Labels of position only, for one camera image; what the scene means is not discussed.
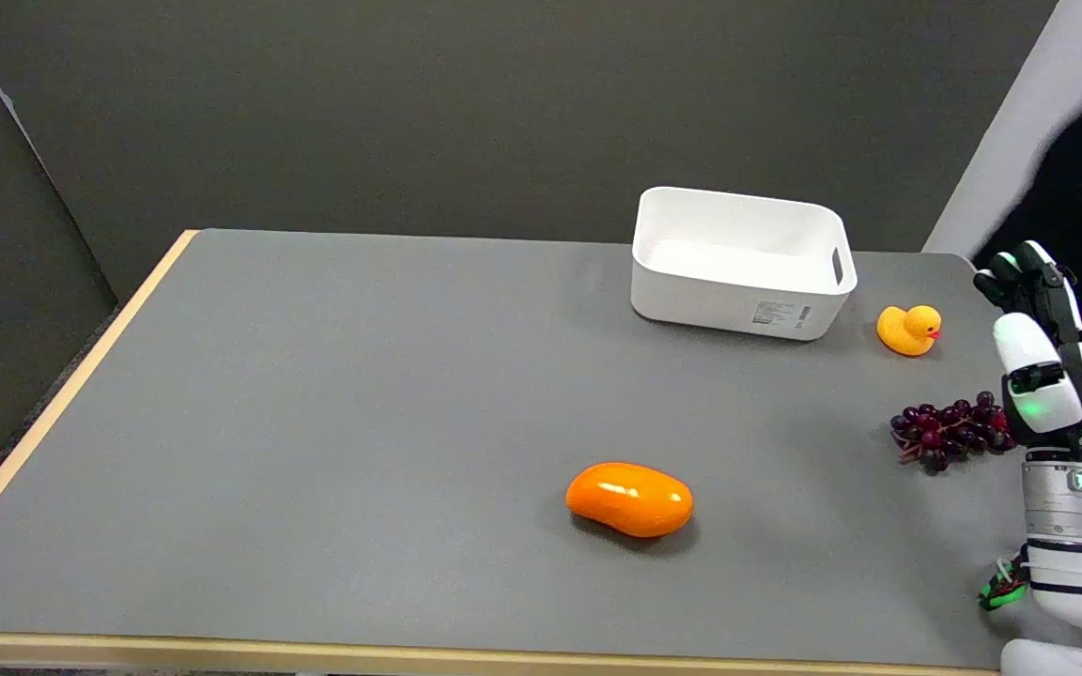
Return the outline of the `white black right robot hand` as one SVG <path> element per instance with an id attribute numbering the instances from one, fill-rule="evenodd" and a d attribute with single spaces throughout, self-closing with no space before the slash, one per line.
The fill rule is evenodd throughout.
<path id="1" fill-rule="evenodd" d="M 1071 275 L 1034 240 L 995 253 L 973 283 L 1003 316 L 992 328 L 1011 436 L 1082 458 L 1082 312 Z"/>

